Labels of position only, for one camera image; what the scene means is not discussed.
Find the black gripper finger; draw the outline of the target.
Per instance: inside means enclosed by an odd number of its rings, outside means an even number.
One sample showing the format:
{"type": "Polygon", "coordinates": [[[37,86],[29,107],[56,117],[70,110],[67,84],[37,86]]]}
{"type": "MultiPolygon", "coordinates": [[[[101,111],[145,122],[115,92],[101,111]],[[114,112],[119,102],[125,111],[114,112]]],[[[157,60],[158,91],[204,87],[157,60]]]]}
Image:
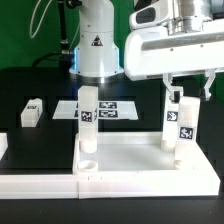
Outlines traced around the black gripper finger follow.
{"type": "Polygon", "coordinates": [[[183,96],[183,88],[181,86],[173,86],[173,76],[169,73],[163,75],[163,83],[169,92],[169,98],[173,103],[178,103],[183,96]]]}
{"type": "Polygon", "coordinates": [[[204,101],[209,101],[211,97],[210,88],[216,78],[215,70],[214,69],[206,70],[204,74],[204,78],[205,78],[205,84],[203,86],[202,99],[204,101]]]}

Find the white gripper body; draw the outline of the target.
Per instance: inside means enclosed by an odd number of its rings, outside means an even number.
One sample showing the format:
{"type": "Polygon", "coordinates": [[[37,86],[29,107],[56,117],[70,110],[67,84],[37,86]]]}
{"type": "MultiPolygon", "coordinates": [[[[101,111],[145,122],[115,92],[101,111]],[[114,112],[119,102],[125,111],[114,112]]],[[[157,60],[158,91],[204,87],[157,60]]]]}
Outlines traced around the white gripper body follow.
{"type": "Polygon", "coordinates": [[[139,29],[126,39],[124,69],[132,80],[224,71],[224,23],[204,23],[204,30],[169,35],[163,26],[139,29]]]}

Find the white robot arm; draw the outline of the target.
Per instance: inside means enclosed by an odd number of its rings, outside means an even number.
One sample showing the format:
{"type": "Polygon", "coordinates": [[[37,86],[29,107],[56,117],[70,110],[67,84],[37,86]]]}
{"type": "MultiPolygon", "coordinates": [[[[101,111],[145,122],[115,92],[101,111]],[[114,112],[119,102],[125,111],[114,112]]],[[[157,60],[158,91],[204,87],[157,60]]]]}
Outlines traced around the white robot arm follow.
{"type": "Polygon", "coordinates": [[[109,0],[80,0],[80,42],[73,74],[106,78],[124,72],[132,80],[203,74],[205,97],[215,75],[224,72],[224,0],[134,0],[124,66],[113,41],[109,0]]]}

